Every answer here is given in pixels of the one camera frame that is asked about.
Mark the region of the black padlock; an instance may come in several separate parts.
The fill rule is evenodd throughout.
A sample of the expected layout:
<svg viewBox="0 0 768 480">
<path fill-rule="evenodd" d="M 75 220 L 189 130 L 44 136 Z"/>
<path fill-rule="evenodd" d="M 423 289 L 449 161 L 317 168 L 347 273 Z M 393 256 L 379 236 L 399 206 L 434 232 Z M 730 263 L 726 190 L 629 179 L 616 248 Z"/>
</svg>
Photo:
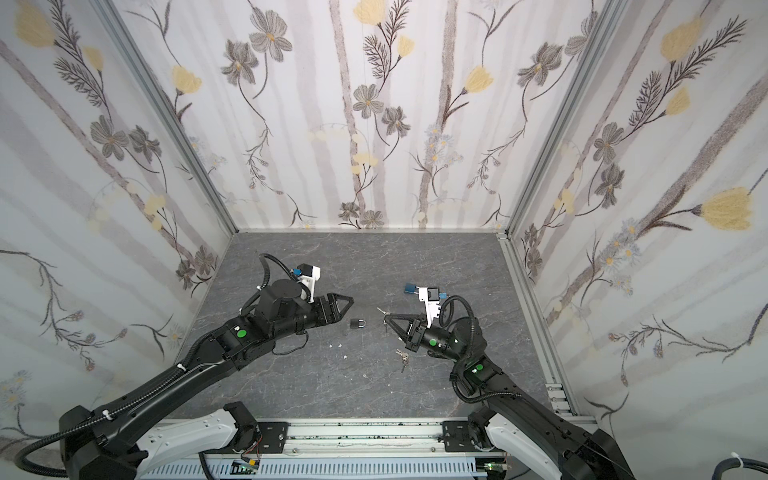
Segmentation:
<svg viewBox="0 0 768 480">
<path fill-rule="evenodd" d="M 366 321 L 362 318 L 351 319 L 349 325 L 351 329 L 362 329 L 366 326 Z"/>
</svg>

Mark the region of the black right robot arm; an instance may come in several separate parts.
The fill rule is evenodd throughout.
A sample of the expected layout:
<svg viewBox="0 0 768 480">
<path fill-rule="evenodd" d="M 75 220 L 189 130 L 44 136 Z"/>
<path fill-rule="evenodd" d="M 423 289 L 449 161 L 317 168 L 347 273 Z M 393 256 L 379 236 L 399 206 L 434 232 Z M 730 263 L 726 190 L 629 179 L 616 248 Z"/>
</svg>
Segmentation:
<svg viewBox="0 0 768 480">
<path fill-rule="evenodd" d="M 424 314 L 387 314 L 384 322 L 406 349 L 424 348 L 453 362 L 449 382 L 464 403 L 479 404 L 470 421 L 481 441 L 500 449 L 543 479 L 633 479 L 616 440 L 561 417 L 519 387 L 486 353 L 479 322 L 468 316 L 443 328 Z"/>
</svg>

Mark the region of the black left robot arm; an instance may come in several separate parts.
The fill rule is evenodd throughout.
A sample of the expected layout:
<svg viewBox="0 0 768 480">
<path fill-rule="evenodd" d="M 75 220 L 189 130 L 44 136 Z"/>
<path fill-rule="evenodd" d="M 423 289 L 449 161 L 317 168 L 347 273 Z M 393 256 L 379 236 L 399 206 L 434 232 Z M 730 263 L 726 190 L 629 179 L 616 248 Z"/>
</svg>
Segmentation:
<svg viewBox="0 0 768 480">
<path fill-rule="evenodd" d="M 240 402 L 176 424 L 166 417 L 206 388 L 271 353 L 278 340 L 340 322 L 350 296 L 312 295 L 281 279 L 254 294 L 238 316 L 193 342 L 176 365 L 92 411 L 76 407 L 60 420 L 75 428 L 61 440 L 70 479 L 135 479 L 195 451 L 246 449 L 258 424 Z"/>
</svg>

